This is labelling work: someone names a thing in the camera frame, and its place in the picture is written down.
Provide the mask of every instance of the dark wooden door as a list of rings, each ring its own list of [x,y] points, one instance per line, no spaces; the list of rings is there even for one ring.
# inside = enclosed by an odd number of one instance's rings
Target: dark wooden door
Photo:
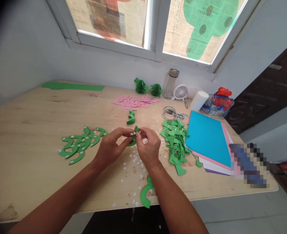
[[[287,49],[236,99],[226,120],[237,134],[287,106]]]

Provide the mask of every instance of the window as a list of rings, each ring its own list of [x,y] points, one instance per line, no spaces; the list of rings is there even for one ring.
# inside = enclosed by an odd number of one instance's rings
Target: window
[[[247,0],[172,0],[163,51],[212,63]]]
[[[214,73],[259,0],[46,0],[70,48]]]
[[[66,0],[80,33],[143,47],[147,0]]]

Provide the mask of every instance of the floor tile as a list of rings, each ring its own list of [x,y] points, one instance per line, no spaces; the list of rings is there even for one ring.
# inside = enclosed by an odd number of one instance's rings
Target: floor tile
[[[276,192],[258,193],[255,196],[268,216],[287,214],[287,194],[280,186]]]
[[[271,216],[269,219],[278,234],[287,233],[287,214]]]
[[[205,226],[210,234],[278,234],[267,217],[208,223]]]
[[[59,234],[80,234],[94,213],[74,214]]]
[[[254,194],[194,201],[204,223],[266,216]]]

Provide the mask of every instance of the stack of colored paper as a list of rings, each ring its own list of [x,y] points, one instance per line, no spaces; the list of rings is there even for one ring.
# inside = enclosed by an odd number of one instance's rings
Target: stack of colored paper
[[[226,126],[200,113],[191,112],[186,146],[199,157],[207,172],[231,175],[230,143]]]

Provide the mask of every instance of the small white fan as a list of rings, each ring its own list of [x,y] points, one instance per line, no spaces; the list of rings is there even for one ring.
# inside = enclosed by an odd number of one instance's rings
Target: small white fan
[[[179,99],[185,101],[185,98],[188,95],[188,88],[185,84],[178,84],[174,87],[172,100]]]

